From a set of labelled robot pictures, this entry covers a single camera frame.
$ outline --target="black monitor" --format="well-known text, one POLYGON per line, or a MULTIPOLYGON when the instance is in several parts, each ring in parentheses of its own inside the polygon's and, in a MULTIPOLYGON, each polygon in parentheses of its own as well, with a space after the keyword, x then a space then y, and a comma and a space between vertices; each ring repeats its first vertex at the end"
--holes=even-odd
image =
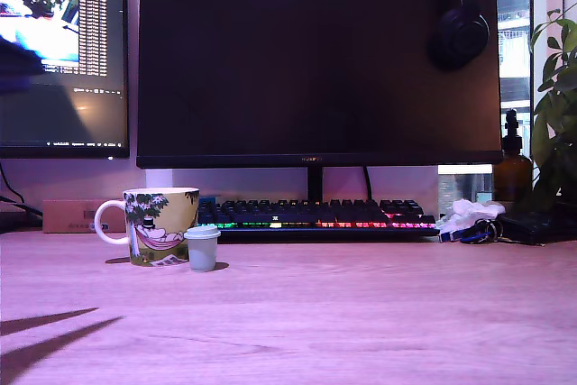
POLYGON ((126 0, 0 0, 0 157, 128 156, 125 11, 126 0))
POLYGON ((141 168, 501 158, 496 0, 459 68, 432 56, 460 0, 140 0, 141 168))

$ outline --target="amber glass bottle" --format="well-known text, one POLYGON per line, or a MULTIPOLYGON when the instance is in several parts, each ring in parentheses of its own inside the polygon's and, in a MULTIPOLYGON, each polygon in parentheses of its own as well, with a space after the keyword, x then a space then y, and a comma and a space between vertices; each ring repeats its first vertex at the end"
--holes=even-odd
POLYGON ((506 120, 507 135, 501 141, 503 161, 495 166, 493 174, 494 198, 509 210, 519 203, 531 189, 533 163, 529 158, 521 155, 522 141, 517 135, 519 127, 517 112, 509 110, 506 120))

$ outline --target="mug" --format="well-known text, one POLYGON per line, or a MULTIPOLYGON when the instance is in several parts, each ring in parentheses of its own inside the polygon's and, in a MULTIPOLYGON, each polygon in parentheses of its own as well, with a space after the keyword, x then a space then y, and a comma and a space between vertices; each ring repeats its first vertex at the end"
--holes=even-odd
POLYGON ((130 245, 130 263, 167 266, 188 261, 184 233, 198 222, 198 188, 137 188, 123 193, 124 201, 109 200, 96 211, 94 227, 108 243, 130 245), (109 206, 124 211, 127 236, 114 239, 102 231, 100 217, 109 206))

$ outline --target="crumpled tissue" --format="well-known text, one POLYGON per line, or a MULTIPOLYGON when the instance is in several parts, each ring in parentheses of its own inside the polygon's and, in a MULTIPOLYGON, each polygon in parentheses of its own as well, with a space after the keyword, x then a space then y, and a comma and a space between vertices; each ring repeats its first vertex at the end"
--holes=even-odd
POLYGON ((505 207, 498 202, 472 203, 462 198, 453 202, 451 211, 436 222, 441 234, 472 227, 480 219, 494 220, 503 214, 505 207))

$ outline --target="headphones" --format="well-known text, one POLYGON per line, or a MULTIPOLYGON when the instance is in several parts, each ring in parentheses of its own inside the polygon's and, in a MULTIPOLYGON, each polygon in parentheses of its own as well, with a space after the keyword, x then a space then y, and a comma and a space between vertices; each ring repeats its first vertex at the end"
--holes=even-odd
POLYGON ((478 0, 461 0, 461 6, 441 17, 429 42, 429 55, 440 69, 458 69, 479 56, 489 41, 489 26, 478 0))

